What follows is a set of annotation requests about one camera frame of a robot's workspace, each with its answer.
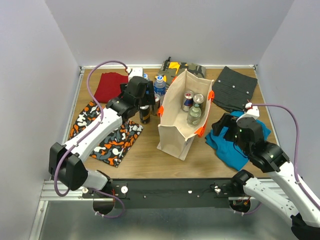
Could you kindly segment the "Pocari Sweat bottle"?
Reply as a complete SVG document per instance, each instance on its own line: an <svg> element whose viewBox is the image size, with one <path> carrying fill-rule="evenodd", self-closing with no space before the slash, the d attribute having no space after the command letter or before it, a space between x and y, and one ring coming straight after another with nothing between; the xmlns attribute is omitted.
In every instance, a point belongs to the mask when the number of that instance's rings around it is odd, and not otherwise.
<svg viewBox="0 0 320 240"><path fill-rule="evenodd" d="M154 82L154 92L160 97L164 96L166 93L166 82L164 81L163 76L158 75Z"/></svg>
<svg viewBox="0 0 320 240"><path fill-rule="evenodd" d="M143 74L143 77L147 80L147 81L149 81L150 79L149 79L149 76L148 76L148 74L147 73L144 73Z"/></svg>

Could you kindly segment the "red tab can front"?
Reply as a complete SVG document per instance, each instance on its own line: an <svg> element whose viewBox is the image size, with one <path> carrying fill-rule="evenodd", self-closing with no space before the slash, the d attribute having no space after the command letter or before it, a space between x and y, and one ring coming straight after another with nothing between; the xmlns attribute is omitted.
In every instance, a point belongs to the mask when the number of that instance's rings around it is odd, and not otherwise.
<svg viewBox="0 0 320 240"><path fill-rule="evenodd" d="M152 115L157 116L158 115L158 110L159 110L159 108L161 106L160 105L161 98L157 93L155 93L154 94L154 99L155 99L155 103L151 106L151 113L152 113Z"/></svg>

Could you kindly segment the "green cap glass bottle back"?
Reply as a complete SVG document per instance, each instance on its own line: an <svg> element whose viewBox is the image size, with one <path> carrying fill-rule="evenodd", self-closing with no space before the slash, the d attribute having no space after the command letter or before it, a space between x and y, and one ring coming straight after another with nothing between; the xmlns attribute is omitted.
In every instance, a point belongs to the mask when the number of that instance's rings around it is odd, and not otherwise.
<svg viewBox="0 0 320 240"><path fill-rule="evenodd" d="M196 126L200 122L202 110L198 103L195 103L188 111L187 123L190 126Z"/></svg>

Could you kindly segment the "beige canvas tote bag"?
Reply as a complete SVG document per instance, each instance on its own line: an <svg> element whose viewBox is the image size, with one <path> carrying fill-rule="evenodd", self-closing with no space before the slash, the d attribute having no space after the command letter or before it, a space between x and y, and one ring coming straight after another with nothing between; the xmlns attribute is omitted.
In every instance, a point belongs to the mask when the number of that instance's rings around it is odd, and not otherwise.
<svg viewBox="0 0 320 240"><path fill-rule="evenodd" d="M194 137L202 137L205 133L209 111L215 97L212 90L213 83L213 80L196 77L187 70L173 80L158 110L159 150L182 161L185 160ZM187 91L204 97L202 114L195 126L187 123L188 113L183 111L184 94Z"/></svg>

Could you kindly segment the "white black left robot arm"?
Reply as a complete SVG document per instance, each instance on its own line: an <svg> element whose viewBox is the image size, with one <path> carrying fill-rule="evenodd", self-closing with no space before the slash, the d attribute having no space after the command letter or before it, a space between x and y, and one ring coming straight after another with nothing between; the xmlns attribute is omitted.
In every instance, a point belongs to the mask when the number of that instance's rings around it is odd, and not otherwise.
<svg viewBox="0 0 320 240"><path fill-rule="evenodd" d="M141 76L121 84L120 89L121 93L109 100L97 118L77 136L64 144L56 142L51 146L48 171L53 176L56 190L61 182L68 191L86 187L101 198L110 194L107 176L86 169L84 162L102 140L133 117L140 107L155 103L153 84Z"/></svg>

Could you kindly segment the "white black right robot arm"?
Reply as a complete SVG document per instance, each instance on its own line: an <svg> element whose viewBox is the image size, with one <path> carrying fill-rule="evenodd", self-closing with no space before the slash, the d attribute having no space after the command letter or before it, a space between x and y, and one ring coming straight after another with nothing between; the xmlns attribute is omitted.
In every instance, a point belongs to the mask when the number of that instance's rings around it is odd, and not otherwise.
<svg viewBox="0 0 320 240"><path fill-rule="evenodd" d="M285 193L285 197L265 186L247 170L240 170L230 180L230 191L236 195L253 197L275 211L290 226L299 240L320 238L319 198L295 173L287 154L275 143L265 140L263 128L253 117L235 117L225 113L212 124L218 136L228 128L227 140L235 143L248 160L263 173L267 173Z"/></svg>

